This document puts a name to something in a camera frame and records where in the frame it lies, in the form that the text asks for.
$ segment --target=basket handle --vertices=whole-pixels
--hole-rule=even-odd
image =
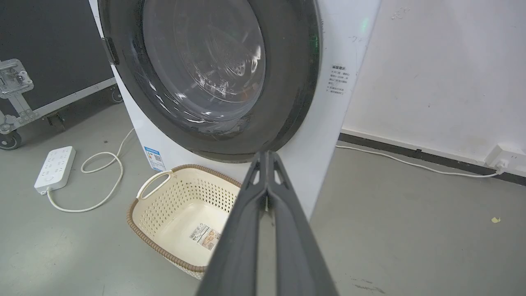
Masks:
[[[159,187],[163,186],[166,182],[168,182],[168,180],[170,180],[171,173],[172,173],[172,171],[164,171],[164,172],[160,172],[160,173],[157,173],[157,174],[151,176],[146,182],[144,182],[143,186],[140,187],[139,192],[137,192],[137,197],[136,198],[145,200],[148,197],[150,197],[150,195],[152,193],[154,193],[157,189],[159,189]],[[168,178],[166,178],[166,180],[164,180],[159,186],[157,186],[150,193],[148,193],[145,197],[143,197],[143,193],[146,190],[146,188],[148,188],[148,186],[150,186],[150,184],[153,181],[155,181],[156,179],[158,179],[159,177],[164,176],[164,175],[168,175]]]

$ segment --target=white cable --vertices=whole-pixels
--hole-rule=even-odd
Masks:
[[[115,188],[117,188],[117,185],[120,183],[121,179],[123,178],[123,175],[124,175],[124,168],[123,168],[123,163],[120,162],[120,159],[119,159],[119,154],[120,154],[120,151],[122,150],[123,148],[123,145],[124,145],[124,142],[126,141],[126,139],[130,136],[130,134],[134,131],[135,129],[132,129],[131,131],[129,131],[129,133],[126,135],[126,137],[124,137],[124,140],[120,143],[120,147],[119,147],[119,151],[117,151],[117,154],[113,154],[112,152],[100,152],[100,153],[97,153],[97,154],[94,154],[92,155],[90,158],[86,159],[86,161],[80,166],[80,170],[85,173],[85,174],[91,174],[91,173],[95,173],[95,172],[98,172],[100,170],[103,170],[105,168],[107,168],[109,165],[111,165],[112,163],[114,163],[115,161],[117,161],[119,163],[119,166],[120,166],[120,175],[119,175],[119,178],[117,179],[117,182],[115,182],[115,185],[113,186],[112,190],[108,193],[108,195],[99,203],[97,203],[96,205],[90,207],[90,208],[87,208],[87,209],[83,209],[83,210],[68,210],[68,209],[64,209],[64,208],[61,208],[60,206],[58,206],[54,201],[53,199],[51,198],[51,190],[48,189],[47,190],[47,198],[49,199],[49,202],[57,209],[57,210],[60,210],[60,211],[63,211],[63,212],[68,212],[68,213],[83,213],[83,212],[87,212],[87,211],[91,211],[95,208],[98,208],[99,206],[101,206],[103,203],[105,203],[109,197],[113,194],[113,192],[115,191]],[[88,163],[90,160],[92,160],[93,158],[99,156],[99,155],[103,155],[103,154],[109,154],[111,156],[113,156],[113,160],[108,162],[106,165],[103,165],[101,167],[99,167],[98,169],[94,169],[94,170],[91,170],[91,171],[86,171],[84,170],[84,166],[86,165],[86,163]]]
[[[340,146],[340,145],[336,145],[336,147],[337,148],[344,148],[344,149],[351,149],[351,150],[361,151],[361,152],[370,153],[370,154],[382,155],[382,156],[388,157],[390,159],[394,159],[396,161],[399,161],[401,163],[405,163],[405,164],[409,164],[409,165],[412,165],[412,166],[420,167],[422,169],[425,169],[425,170],[428,170],[428,171],[431,171],[431,172],[435,172],[435,173],[439,173],[439,174],[443,174],[443,175],[464,176],[464,177],[471,177],[471,178],[489,178],[489,177],[494,177],[494,176],[500,175],[500,174],[502,174],[504,172],[503,171],[503,167],[501,167],[496,173],[490,174],[490,175],[470,175],[470,174],[462,174],[462,173],[441,172],[441,171],[434,170],[434,169],[432,169],[430,167],[427,167],[427,166],[423,166],[423,165],[420,165],[420,164],[415,164],[415,163],[410,163],[410,162],[407,162],[407,161],[403,161],[403,160],[398,159],[398,158],[396,158],[394,156],[391,156],[391,155],[385,154],[385,153],[381,153],[381,152],[368,151],[368,150],[364,150],[364,149],[360,149],[360,148],[354,148],[354,147],[348,147],[348,146]]]

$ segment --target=laundry basket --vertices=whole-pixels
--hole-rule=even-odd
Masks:
[[[144,190],[168,175],[146,196]],[[199,165],[183,165],[152,176],[128,210],[128,224],[172,264],[201,279],[241,184]]]

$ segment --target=door hinge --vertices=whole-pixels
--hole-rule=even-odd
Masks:
[[[117,52],[115,51],[115,45],[113,44],[113,40],[108,38],[102,38],[102,42],[104,44],[104,50],[106,51],[106,55],[108,56],[108,60],[112,65],[118,65],[119,64],[119,57],[117,56]]]

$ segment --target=washing machine door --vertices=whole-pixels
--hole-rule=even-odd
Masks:
[[[99,0],[137,105],[184,148],[224,162],[278,150],[318,77],[314,0]]]

